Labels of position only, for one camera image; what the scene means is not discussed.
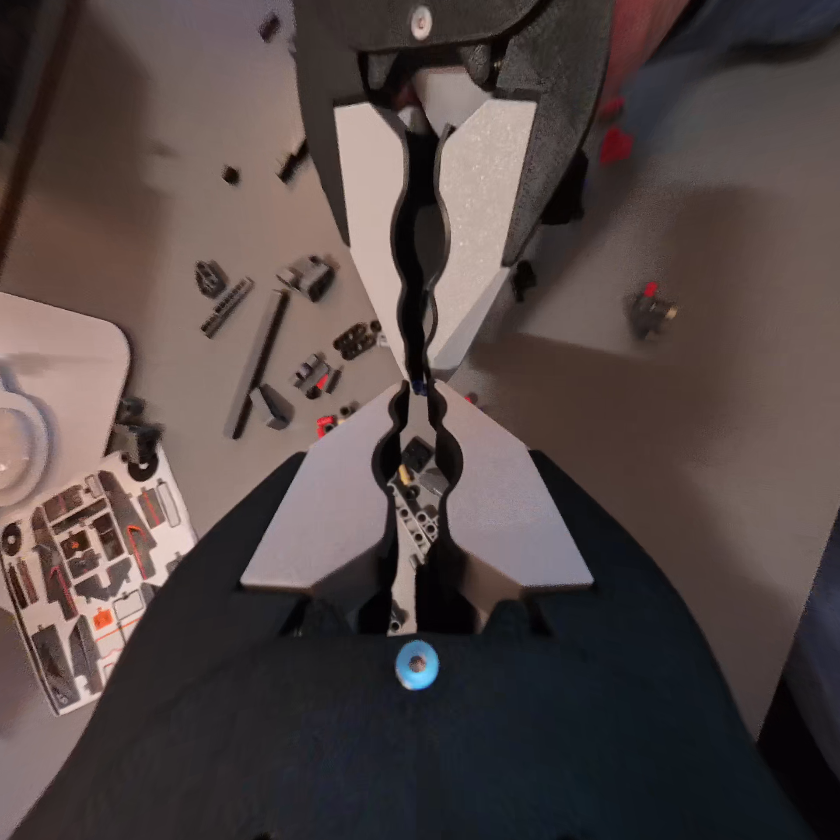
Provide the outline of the dark grey lego connector assembly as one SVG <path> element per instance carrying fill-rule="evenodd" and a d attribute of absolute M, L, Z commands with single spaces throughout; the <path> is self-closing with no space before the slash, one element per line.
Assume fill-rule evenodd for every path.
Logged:
<path fill-rule="evenodd" d="M 144 419 L 143 400 L 124 396 L 117 407 L 107 456 L 118 456 L 137 482 L 152 479 L 160 466 L 161 430 Z"/>

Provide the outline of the sticker sheet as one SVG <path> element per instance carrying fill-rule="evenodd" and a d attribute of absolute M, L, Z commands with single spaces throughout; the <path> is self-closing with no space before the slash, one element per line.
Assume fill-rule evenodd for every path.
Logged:
<path fill-rule="evenodd" d="M 196 535 L 161 445 L 112 454 L 2 518 L 3 582 L 53 714 L 99 699 Z"/>

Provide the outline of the long dark grey lego beam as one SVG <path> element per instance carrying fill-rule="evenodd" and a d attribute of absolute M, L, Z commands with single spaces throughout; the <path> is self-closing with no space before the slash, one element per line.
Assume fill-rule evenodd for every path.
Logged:
<path fill-rule="evenodd" d="M 250 393 L 261 383 L 289 299 L 290 293 L 286 290 L 273 290 L 269 295 L 224 420 L 223 436 L 227 439 L 240 438 L 245 429 L 250 413 Z"/>

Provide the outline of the white book stand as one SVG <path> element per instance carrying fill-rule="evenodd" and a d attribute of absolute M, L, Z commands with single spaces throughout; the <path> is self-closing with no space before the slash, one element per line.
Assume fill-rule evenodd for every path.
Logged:
<path fill-rule="evenodd" d="M 130 367 L 114 324 L 1 294 L 1 510 L 103 456 Z"/>

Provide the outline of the light grey lego beam frame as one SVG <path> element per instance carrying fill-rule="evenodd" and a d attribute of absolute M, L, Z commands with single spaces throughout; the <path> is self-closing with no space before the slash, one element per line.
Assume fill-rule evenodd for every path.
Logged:
<path fill-rule="evenodd" d="M 403 478 L 398 472 L 389 482 L 395 503 L 397 537 L 390 636 L 408 635 L 417 630 L 417 571 L 425 565 L 438 536 L 437 508 L 431 504 L 424 506 L 420 486 Z"/>

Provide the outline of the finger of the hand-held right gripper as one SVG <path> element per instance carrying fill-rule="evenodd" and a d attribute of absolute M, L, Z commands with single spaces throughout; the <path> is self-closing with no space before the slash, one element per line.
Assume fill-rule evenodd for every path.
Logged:
<path fill-rule="evenodd" d="M 403 327 L 410 288 L 396 246 L 410 177 L 406 126 L 368 101 L 333 112 L 350 253 L 402 378 L 410 381 Z"/>
<path fill-rule="evenodd" d="M 537 105 L 490 98 L 457 128 L 446 126 L 437 157 L 446 257 L 432 286 L 427 341 L 433 378 L 462 364 L 510 269 L 503 255 Z"/>

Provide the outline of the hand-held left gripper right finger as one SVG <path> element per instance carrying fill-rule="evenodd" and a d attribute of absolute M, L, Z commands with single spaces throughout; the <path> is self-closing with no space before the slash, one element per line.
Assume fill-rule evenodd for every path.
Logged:
<path fill-rule="evenodd" d="M 500 603 L 591 589 L 529 448 L 441 381 L 427 400 L 446 482 L 427 558 L 427 630 L 474 633 Z"/>

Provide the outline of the red lego claw piece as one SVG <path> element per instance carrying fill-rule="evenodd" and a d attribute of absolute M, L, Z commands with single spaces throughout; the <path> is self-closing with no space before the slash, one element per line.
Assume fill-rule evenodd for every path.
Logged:
<path fill-rule="evenodd" d="M 627 161 L 634 149 L 634 137 L 623 128 L 622 120 L 626 110 L 624 96 L 615 96 L 601 105 L 598 121 L 604 128 L 599 164 L 608 166 Z"/>

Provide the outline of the dark grey lego block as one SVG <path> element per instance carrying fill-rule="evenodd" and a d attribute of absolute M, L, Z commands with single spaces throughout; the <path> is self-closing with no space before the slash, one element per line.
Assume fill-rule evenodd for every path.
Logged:
<path fill-rule="evenodd" d="M 318 255 L 305 255 L 281 267 L 276 278 L 284 288 L 318 303 L 333 283 L 335 268 Z"/>

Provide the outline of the dark grey lego piece red pin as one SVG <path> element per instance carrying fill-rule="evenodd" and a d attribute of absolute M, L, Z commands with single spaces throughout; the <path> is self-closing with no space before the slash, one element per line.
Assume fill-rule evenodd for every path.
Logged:
<path fill-rule="evenodd" d="M 645 341 L 659 334 L 662 328 L 676 317 L 677 305 L 659 294 L 659 284 L 651 280 L 633 300 L 629 309 L 628 322 L 636 340 Z"/>

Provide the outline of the dark grey lego wedge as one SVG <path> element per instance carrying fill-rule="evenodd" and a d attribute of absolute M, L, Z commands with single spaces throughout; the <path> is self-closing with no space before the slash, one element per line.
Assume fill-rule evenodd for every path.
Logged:
<path fill-rule="evenodd" d="M 294 407 L 271 385 L 258 385 L 249 398 L 253 412 L 263 426 L 281 431 L 291 425 Z"/>

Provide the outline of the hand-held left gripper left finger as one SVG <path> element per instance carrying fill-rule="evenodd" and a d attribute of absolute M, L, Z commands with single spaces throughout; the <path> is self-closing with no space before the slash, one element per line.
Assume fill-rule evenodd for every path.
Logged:
<path fill-rule="evenodd" d="M 326 602 L 357 632 L 388 632 L 410 388 L 388 386 L 310 447 L 240 577 L 248 593 Z"/>

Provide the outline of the person's right forearm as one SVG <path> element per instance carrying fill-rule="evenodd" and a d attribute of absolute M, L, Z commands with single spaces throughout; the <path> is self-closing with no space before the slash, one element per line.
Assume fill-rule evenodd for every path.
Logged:
<path fill-rule="evenodd" d="M 838 27 L 838 1 L 689 1 L 647 63 L 714 67 L 733 56 L 807 51 Z"/>

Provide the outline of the person's right hand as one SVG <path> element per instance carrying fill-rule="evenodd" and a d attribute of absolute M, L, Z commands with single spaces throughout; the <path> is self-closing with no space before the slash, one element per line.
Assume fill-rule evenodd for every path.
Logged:
<path fill-rule="evenodd" d="M 619 96 L 625 81 L 654 54 L 689 1 L 615 1 L 604 102 Z"/>

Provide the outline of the dark grey lego liftarm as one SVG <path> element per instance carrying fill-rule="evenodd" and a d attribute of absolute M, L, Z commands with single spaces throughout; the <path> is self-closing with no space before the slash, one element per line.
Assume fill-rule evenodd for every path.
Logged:
<path fill-rule="evenodd" d="M 251 278 L 246 277 L 229 288 L 202 323 L 200 327 L 202 334 L 206 338 L 212 339 L 223 327 L 231 314 L 247 298 L 254 286 L 255 282 Z"/>

